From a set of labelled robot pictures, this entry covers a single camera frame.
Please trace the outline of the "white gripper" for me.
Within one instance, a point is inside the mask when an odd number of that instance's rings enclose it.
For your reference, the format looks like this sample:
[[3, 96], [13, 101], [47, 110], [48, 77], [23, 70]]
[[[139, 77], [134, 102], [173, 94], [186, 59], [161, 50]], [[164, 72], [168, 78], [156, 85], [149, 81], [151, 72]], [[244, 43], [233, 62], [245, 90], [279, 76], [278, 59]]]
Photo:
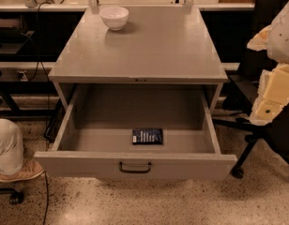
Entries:
[[257, 99], [249, 120], [256, 126], [271, 123], [289, 103], [289, 1], [274, 18], [247, 44], [247, 48], [260, 52], [279, 63], [271, 71], [263, 70], [259, 80]]

